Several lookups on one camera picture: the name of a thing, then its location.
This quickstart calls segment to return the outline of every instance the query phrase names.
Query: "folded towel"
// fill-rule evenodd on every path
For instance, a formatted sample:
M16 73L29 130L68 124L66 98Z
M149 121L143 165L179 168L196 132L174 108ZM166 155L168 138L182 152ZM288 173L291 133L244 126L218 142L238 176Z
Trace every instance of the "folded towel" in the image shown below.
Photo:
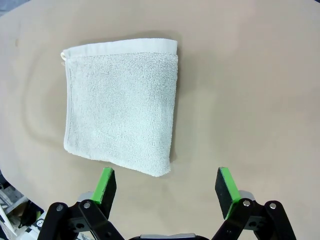
M142 38L71 47L64 148L155 177L170 171L177 42Z

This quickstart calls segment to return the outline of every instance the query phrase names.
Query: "white towel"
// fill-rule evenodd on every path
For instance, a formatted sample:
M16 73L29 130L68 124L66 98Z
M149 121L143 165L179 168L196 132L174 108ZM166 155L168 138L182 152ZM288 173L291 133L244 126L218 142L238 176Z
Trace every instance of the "white towel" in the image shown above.
M141 38L71 47L64 148L155 177L170 171L177 42Z

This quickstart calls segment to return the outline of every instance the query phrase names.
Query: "terry cloth towel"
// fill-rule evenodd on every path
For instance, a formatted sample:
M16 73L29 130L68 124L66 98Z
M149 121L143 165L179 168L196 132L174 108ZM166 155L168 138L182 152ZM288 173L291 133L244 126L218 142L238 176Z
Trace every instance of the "terry cloth towel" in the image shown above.
M155 177L170 171L177 42L141 38L71 47L64 148Z

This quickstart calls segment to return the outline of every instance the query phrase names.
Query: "table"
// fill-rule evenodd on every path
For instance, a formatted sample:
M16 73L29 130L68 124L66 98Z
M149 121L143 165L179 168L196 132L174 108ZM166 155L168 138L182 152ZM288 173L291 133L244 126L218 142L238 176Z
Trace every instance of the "table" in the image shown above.
M178 41L172 170L159 178L63 147L60 52L132 38ZM209 238L223 222L214 184L225 166L259 203L282 202L297 239L316 239L319 40L311 0L32 0L0 18L0 169L46 210L72 205L113 167L110 220L126 238Z

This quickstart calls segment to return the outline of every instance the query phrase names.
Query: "towel hem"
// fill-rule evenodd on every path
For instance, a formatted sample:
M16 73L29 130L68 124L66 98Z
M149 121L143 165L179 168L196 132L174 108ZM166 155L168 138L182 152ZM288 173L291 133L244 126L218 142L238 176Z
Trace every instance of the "towel hem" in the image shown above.
M177 54L178 42L165 38L138 38L112 42L91 43L63 50L63 60L74 57L105 56L132 53Z

